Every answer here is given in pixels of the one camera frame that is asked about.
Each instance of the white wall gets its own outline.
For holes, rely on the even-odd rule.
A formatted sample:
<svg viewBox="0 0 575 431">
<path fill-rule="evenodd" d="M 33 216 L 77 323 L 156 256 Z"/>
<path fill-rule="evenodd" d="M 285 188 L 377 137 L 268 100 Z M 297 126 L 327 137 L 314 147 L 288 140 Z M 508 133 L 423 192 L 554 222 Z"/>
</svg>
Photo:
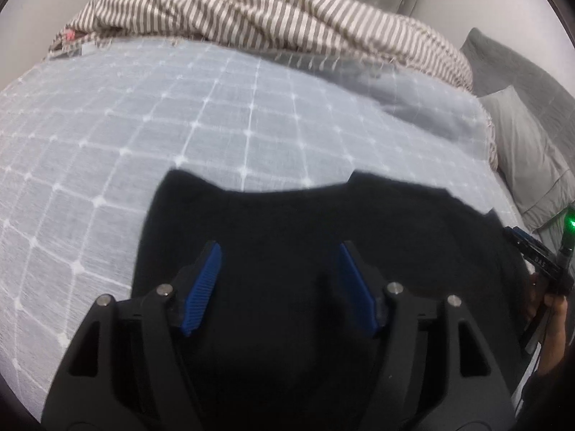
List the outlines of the white wall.
<svg viewBox="0 0 575 431">
<path fill-rule="evenodd" d="M 0 90 L 48 53 L 54 36 L 89 0 L 8 0 L 0 12 Z"/>
<path fill-rule="evenodd" d="M 418 0 L 412 16 L 458 47 L 477 27 L 542 67 L 575 96 L 575 47 L 547 0 Z"/>
</svg>

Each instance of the bed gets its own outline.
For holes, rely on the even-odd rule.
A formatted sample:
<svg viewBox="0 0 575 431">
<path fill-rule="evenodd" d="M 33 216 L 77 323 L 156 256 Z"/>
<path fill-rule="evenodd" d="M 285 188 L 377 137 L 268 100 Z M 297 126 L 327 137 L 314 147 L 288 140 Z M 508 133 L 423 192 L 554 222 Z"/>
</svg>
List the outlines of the bed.
<svg viewBox="0 0 575 431">
<path fill-rule="evenodd" d="M 171 168 L 242 191 L 369 171 L 526 228 L 492 169 L 490 114 L 440 71 L 172 37 L 86 39 L 28 71 L 0 93 L 8 385 L 39 419 L 94 299 L 129 296 L 146 210 Z"/>
</svg>

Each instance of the brown and white striped blanket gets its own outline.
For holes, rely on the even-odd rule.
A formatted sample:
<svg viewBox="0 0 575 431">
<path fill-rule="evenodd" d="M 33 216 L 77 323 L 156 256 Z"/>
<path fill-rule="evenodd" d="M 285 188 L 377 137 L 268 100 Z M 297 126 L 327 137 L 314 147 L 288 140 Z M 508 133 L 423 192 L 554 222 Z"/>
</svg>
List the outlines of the brown and white striped blanket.
<svg viewBox="0 0 575 431">
<path fill-rule="evenodd" d="M 50 52 L 142 35 L 390 62 L 472 89 L 467 59 L 441 34 L 355 0 L 91 0 L 57 35 Z"/>
</svg>

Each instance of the black garment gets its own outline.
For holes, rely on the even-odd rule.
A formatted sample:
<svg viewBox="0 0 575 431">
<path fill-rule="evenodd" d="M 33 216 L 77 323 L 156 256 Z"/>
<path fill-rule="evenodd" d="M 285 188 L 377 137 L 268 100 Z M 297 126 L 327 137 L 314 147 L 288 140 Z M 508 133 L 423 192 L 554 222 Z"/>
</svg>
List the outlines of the black garment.
<svg viewBox="0 0 575 431">
<path fill-rule="evenodd" d="M 337 246 L 423 296 L 470 308 L 510 390 L 527 270 L 496 218 L 445 190 L 355 173 L 308 191 L 223 191 L 171 171 L 140 241 L 133 296 L 169 282 L 207 240 L 224 263 L 197 336 L 179 347 L 207 429 L 351 429 L 379 368 L 336 278 Z"/>
</svg>

